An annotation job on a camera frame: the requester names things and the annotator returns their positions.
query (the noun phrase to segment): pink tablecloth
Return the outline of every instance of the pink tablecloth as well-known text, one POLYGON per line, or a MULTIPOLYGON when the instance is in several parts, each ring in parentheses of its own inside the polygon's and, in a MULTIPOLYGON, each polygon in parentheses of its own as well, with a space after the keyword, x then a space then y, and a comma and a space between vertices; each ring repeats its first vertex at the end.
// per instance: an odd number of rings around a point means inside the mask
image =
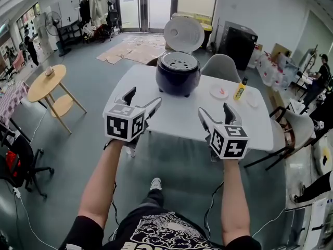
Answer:
POLYGON ((0 121, 8 126, 9 120, 14 113, 16 106, 23 97, 27 96, 29 86, 23 81, 16 82, 10 86, 3 96, 0 96, 0 121))

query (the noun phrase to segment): yellow bottle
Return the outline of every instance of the yellow bottle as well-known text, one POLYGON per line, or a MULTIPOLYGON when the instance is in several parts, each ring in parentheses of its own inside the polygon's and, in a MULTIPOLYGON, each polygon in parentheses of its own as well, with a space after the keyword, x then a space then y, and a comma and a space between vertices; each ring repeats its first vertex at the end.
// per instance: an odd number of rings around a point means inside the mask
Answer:
POLYGON ((235 92, 235 95, 234 95, 234 99, 235 100, 239 100, 241 95, 243 94, 244 90, 245 90, 245 87, 246 87, 246 84, 248 82, 248 79, 245 77, 242 82, 239 83, 239 86, 235 92))

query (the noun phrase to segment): wooden round table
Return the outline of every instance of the wooden round table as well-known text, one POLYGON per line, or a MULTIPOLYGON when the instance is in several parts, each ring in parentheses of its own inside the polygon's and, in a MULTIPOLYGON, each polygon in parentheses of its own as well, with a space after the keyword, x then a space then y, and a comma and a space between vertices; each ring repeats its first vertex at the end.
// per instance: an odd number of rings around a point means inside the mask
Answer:
POLYGON ((61 83, 62 79, 66 75, 66 67, 64 65, 55 65, 52 67, 54 74, 47 77, 45 71, 40 74, 37 79, 32 83, 28 91, 28 100, 30 102, 37 102, 43 98, 52 110, 52 116, 59 119, 61 124, 66 128, 69 133, 72 133, 60 117, 65 115, 73 105, 73 101, 81 107, 85 113, 87 110, 79 103, 78 100, 67 90, 67 88, 61 83), (61 86, 67 93, 57 100, 55 100, 51 92, 57 87, 61 86))

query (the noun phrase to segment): window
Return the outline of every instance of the window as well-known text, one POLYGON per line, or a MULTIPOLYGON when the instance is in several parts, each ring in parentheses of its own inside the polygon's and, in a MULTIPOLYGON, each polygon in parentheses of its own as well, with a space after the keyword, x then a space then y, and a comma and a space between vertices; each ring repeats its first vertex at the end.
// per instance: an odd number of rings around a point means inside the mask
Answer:
POLYGON ((17 21, 17 27, 20 31, 21 39, 24 39, 24 30, 29 30, 29 37, 36 33, 32 20, 41 13, 39 4, 35 4, 27 12, 25 12, 17 21))

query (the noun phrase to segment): forearm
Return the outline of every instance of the forearm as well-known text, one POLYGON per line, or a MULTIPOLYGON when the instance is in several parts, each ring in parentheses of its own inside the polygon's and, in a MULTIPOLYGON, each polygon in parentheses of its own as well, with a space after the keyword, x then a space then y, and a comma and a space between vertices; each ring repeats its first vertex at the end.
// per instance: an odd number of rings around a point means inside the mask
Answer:
POLYGON ((238 237, 250 235, 249 209, 236 160, 224 161, 221 222, 224 245, 238 237))
POLYGON ((86 216, 103 229, 112 202, 114 180, 123 142, 113 140, 103 151, 89 182, 83 192, 79 216, 86 216))

